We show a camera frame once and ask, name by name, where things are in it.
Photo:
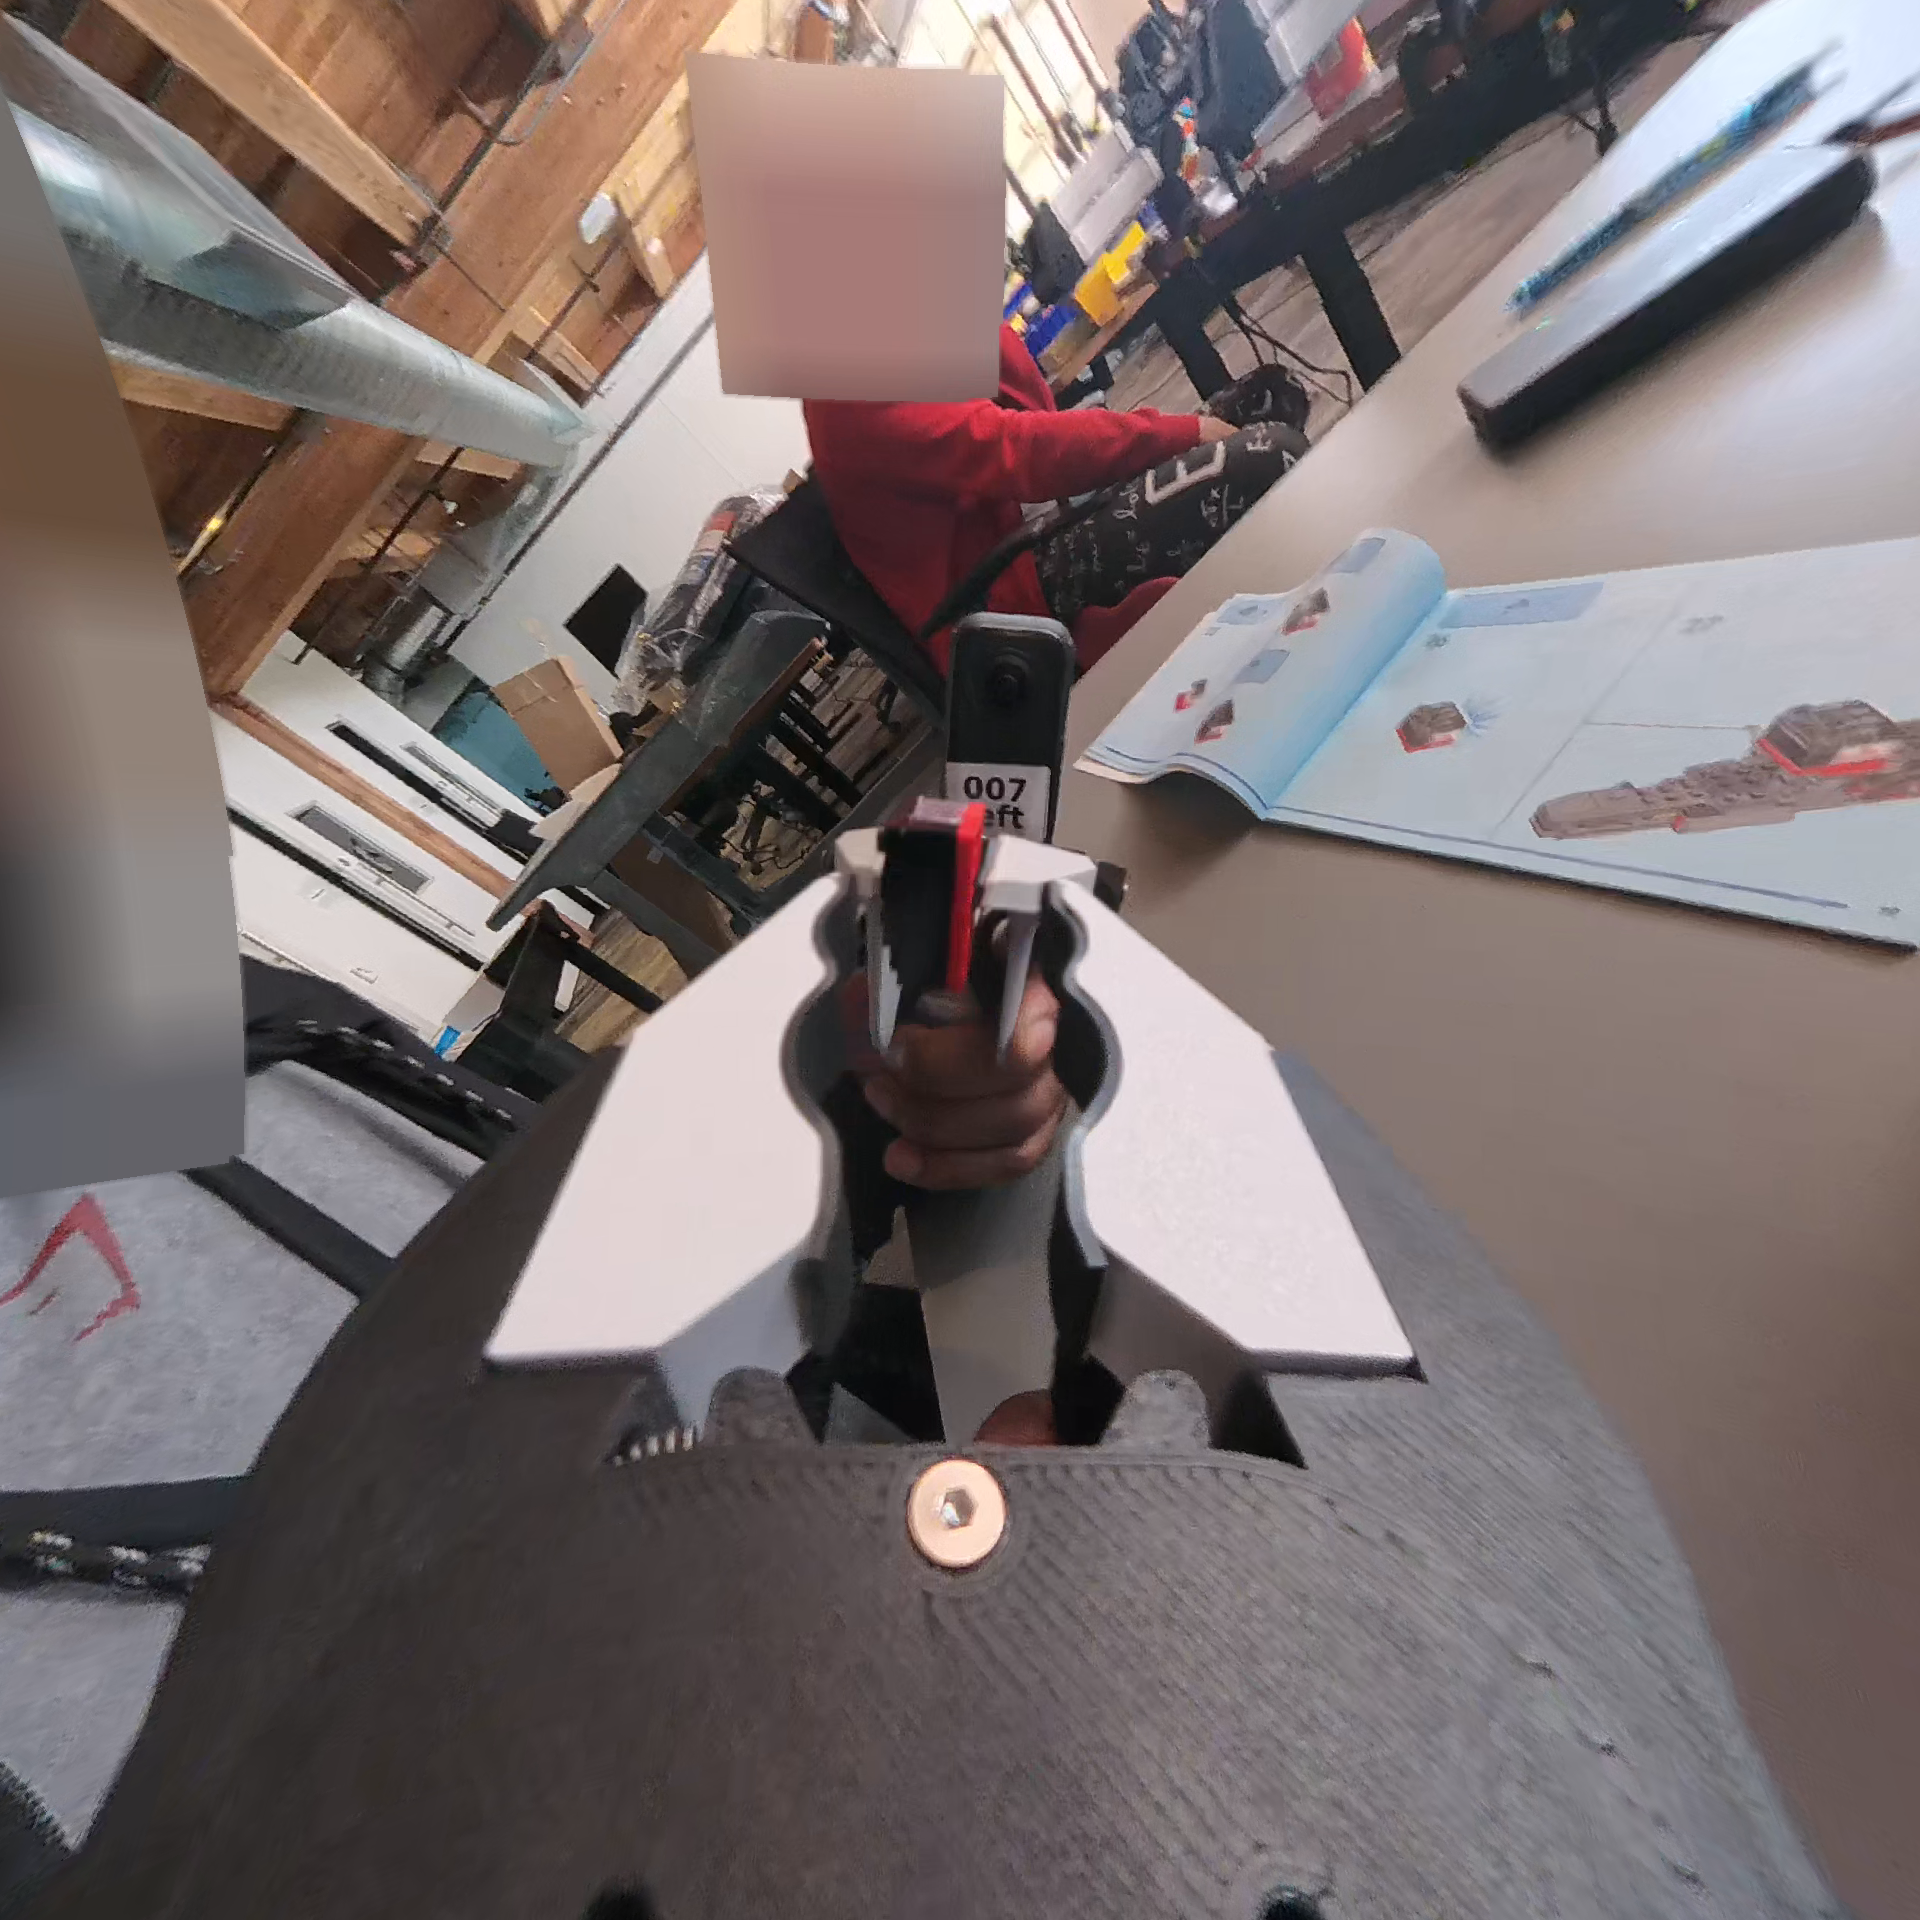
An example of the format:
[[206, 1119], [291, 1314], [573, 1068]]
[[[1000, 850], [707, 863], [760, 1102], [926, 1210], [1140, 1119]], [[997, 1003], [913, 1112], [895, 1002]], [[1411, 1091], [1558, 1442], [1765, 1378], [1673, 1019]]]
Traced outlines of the red black toy brick assembly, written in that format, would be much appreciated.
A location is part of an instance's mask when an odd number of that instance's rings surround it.
[[877, 831], [870, 958], [879, 965], [875, 1012], [884, 1036], [913, 1018], [927, 991], [969, 988], [987, 819], [975, 800], [913, 800]]

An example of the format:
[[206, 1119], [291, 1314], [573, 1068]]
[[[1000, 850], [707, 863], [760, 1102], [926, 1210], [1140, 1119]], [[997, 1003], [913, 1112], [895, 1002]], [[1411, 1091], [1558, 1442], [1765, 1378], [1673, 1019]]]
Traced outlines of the grey desk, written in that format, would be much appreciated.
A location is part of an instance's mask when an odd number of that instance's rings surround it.
[[[1080, 750], [1231, 591], [1357, 530], [1463, 586], [1912, 538], [1916, 143], [1877, 211], [1509, 460], [1456, 383], [1517, 277], [1796, 60], [1916, 77], [1916, 4], [1763, 4], [1076, 691]], [[1367, 1119], [1640, 1455], [1854, 1916], [1916, 1916], [1916, 958], [1252, 826], [1069, 775], [1132, 917]]]

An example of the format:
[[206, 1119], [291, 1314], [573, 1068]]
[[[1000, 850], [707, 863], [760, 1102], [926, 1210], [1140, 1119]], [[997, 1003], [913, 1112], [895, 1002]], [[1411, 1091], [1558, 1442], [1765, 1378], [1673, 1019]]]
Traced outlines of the black monitor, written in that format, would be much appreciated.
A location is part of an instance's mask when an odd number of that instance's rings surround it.
[[614, 675], [628, 637], [641, 623], [649, 591], [612, 564], [587, 597], [566, 613], [564, 634], [605, 672]]

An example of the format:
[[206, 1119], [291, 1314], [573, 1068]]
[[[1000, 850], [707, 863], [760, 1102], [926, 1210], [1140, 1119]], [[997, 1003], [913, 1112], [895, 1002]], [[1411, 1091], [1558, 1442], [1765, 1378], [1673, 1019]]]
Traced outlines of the cardboard box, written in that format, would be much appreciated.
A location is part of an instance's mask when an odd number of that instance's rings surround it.
[[571, 661], [540, 661], [489, 691], [560, 790], [620, 766], [621, 746]]

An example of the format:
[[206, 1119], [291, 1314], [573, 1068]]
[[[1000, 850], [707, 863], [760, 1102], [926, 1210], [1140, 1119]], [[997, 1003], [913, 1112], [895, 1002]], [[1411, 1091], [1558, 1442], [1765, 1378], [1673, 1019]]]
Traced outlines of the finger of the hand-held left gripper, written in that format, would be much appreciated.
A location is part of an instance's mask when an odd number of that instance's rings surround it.
[[1096, 863], [1087, 854], [1009, 835], [992, 838], [980, 875], [980, 927], [990, 938], [990, 956], [998, 960], [998, 989], [992, 1002], [998, 1062], [1005, 1059], [1019, 1024], [1033, 950], [1054, 882], [1075, 882], [1093, 892]]
[[884, 904], [884, 853], [877, 831], [843, 831], [833, 843], [833, 875], [843, 882], [843, 967], [836, 1005], [847, 1043], [865, 1054], [888, 1054], [895, 1043], [903, 980], [894, 923]]

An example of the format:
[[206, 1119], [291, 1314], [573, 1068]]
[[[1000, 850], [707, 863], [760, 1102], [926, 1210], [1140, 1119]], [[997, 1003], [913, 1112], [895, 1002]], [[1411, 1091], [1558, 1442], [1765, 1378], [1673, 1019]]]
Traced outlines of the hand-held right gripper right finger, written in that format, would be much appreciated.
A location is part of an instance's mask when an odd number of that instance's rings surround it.
[[1046, 885], [1046, 982], [1071, 1103], [1046, 1243], [1062, 1436], [1176, 1373], [1214, 1447], [1296, 1448], [1273, 1381], [1417, 1376], [1277, 1051], [1075, 879]]

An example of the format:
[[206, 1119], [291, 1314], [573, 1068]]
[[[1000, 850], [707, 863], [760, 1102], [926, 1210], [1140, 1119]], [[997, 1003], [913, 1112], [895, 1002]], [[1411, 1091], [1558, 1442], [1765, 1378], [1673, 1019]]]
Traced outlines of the person's left hand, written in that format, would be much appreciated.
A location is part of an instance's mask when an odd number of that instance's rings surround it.
[[1061, 1003], [1030, 975], [1009, 1036], [969, 989], [926, 991], [916, 1018], [868, 1059], [857, 1084], [894, 1131], [884, 1171], [935, 1194], [1022, 1179], [1054, 1146], [1071, 1099], [1054, 1066]]

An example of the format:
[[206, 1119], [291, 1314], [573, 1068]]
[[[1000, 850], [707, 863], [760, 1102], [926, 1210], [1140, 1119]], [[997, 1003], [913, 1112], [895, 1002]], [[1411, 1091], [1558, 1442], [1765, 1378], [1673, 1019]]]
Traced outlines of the grey metal table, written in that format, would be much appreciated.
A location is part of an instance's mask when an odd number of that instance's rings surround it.
[[491, 931], [507, 927], [541, 896], [587, 892], [651, 934], [696, 975], [725, 956], [683, 915], [636, 892], [616, 859], [633, 840], [689, 875], [711, 901], [726, 907], [736, 927], [755, 931], [765, 919], [755, 890], [717, 854], [675, 828], [670, 812], [683, 788], [712, 776], [717, 762], [741, 746], [756, 746], [795, 676], [823, 646], [825, 623], [808, 613], [756, 613], [726, 651], [709, 668], [685, 703], [625, 757], [612, 780], [584, 805], [556, 840], [544, 845], [486, 915]]

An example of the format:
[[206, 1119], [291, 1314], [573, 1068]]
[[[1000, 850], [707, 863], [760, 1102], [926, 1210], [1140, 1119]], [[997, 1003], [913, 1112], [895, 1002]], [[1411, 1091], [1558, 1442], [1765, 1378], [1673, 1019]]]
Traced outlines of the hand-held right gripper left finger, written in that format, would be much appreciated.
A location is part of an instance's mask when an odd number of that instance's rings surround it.
[[624, 1368], [607, 1447], [687, 1448], [732, 1372], [783, 1381], [839, 1347], [857, 1262], [825, 1098], [854, 960], [851, 879], [814, 879], [631, 1036], [491, 1368]]

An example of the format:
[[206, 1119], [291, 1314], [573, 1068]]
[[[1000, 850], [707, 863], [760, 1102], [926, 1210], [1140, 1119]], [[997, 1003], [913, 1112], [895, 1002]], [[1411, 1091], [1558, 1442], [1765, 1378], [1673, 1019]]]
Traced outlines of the silver ventilation duct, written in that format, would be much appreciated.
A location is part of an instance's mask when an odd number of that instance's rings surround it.
[[584, 413], [357, 294], [156, 109], [4, 19], [4, 95], [108, 348], [308, 413], [561, 466]]

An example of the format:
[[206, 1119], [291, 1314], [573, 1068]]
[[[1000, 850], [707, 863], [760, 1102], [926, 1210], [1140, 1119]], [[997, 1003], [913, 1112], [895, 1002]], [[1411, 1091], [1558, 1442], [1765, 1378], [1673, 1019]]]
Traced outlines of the toy brick instruction booklet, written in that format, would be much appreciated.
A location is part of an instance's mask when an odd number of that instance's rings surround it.
[[1916, 716], [1916, 539], [1454, 590], [1368, 530], [1205, 614], [1076, 767], [1910, 954]]

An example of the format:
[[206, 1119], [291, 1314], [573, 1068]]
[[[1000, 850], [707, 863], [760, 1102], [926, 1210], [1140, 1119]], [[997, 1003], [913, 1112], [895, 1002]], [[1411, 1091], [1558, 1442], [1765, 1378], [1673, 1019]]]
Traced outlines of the blue snack wrapper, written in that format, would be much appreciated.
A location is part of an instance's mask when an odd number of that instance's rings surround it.
[[1727, 173], [1749, 152], [1755, 152], [1798, 111], [1811, 108], [1821, 90], [1832, 84], [1821, 72], [1832, 66], [1837, 55], [1840, 40], [1830, 39], [1817, 53], [1769, 83], [1708, 139], [1696, 143], [1693, 150], [1663, 166], [1593, 228], [1587, 228], [1569, 247], [1561, 248], [1558, 256], [1525, 277], [1504, 302], [1504, 314], [1511, 317], [1532, 314], [1598, 260], [1619, 252], [1631, 235], [1657, 224], [1669, 207], [1699, 192], [1704, 183]]

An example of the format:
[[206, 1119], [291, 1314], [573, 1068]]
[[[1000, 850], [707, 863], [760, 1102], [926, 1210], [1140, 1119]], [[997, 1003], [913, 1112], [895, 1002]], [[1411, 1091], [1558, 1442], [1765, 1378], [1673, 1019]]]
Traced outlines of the person's black jacket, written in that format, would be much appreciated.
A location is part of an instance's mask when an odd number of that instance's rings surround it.
[[305, 1068], [431, 1138], [486, 1160], [540, 1103], [440, 1059], [409, 1026], [337, 982], [241, 956], [245, 1066]]

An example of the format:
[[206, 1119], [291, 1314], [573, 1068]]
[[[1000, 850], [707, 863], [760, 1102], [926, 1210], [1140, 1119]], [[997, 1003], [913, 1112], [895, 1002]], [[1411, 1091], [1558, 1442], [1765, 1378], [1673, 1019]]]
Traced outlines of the black case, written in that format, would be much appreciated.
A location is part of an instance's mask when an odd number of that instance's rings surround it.
[[1870, 148], [1765, 150], [1550, 294], [1463, 375], [1481, 446], [1515, 447], [1713, 319], [1854, 224], [1880, 170]]

